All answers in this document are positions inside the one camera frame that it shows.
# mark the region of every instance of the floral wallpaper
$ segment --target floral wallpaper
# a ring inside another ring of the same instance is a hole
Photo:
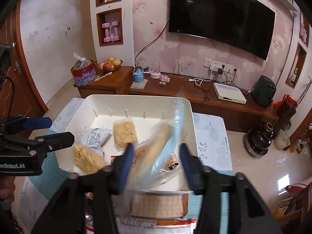
[[[234,83],[240,88],[251,89],[261,75],[277,83],[290,48],[293,17],[278,0],[258,1],[276,14],[271,48],[266,61],[221,42],[170,34],[166,29],[156,42],[137,57],[136,64],[151,67],[158,63],[162,72],[209,79],[210,70],[203,66],[205,58],[208,58],[233,65],[237,69]],[[133,0],[132,13],[136,56],[165,27],[169,18],[169,0]]]

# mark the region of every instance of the dark ceramic jar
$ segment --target dark ceramic jar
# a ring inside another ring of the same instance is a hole
[[[274,138],[273,126],[263,122],[247,133],[247,150],[255,157],[264,156],[268,153],[268,148]]]

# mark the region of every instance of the tablecloth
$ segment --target tablecloth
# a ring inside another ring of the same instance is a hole
[[[83,98],[73,98],[61,111],[46,134],[61,133],[66,130],[78,108],[83,103]],[[232,175],[230,147],[223,119],[218,116],[193,113],[195,133],[199,159],[203,165],[210,166],[219,173]],[[68,173],[58,168],[55,152],[49,152],[42,164],[43,173],[40,176],[30,176],[25,179],[22,189],[19,219],[23,224],[32,229],[40,213],[61,184],[67,179]],[[42,203],[35,203],[41,196]],[[186,219],[199,217],[202,196],[189,195],[188,214]],[[228,225],[228,194],[221,195],[221,223],[220,233],[227,233]]]

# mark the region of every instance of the black flat screen tv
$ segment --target black flat screen tv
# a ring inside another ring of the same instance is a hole
[[[266,59],[275,12],[257,0],[170,0],[169,32],[217,40]]]

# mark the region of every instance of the metal screw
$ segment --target metal screw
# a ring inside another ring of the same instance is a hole
[[[237,173],[237,177],[239,178],[239,180],[244,179],[244,175],[242,173]]]
[[[77,173],[69,173],[69,175],[68,175],[68,178],[70,178],[70,179],[76,179],[78,177],[79,177],[79,175]]]
[[[211,168],[209,166],[204,166],[203,167],[204,172],[209,173],[211,172]]]
[[[110,173],[113,171],[113,167],[111,165],[106,165],[102,168],[102,171]]]

